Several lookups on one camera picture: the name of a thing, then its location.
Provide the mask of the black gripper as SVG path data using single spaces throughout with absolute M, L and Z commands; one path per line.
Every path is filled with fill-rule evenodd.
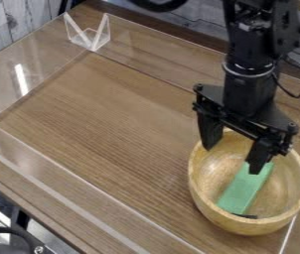
M 192 110 L 198 117 L 202 145 L 210 150 L 223 128 L 253 141 L 245 161 L 258 175 L 271 156 L 289 153 L 298 126 L 274 103 L 276 73 L 249 77 L 225 75 L 225 86 L 197 83 Z

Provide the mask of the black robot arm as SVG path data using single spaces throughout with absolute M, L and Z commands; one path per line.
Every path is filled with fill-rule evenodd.
M 245 161 L 257 175 L 276 155 L 286 155 L 296 122 L 274 102 L 280 63 L 300 47 L 297 0 L 223 0 L 227 52 L 222 86 L 195 84 L 192 109 L 203 147 L 211 149 L 227 128 L 253 143 Z

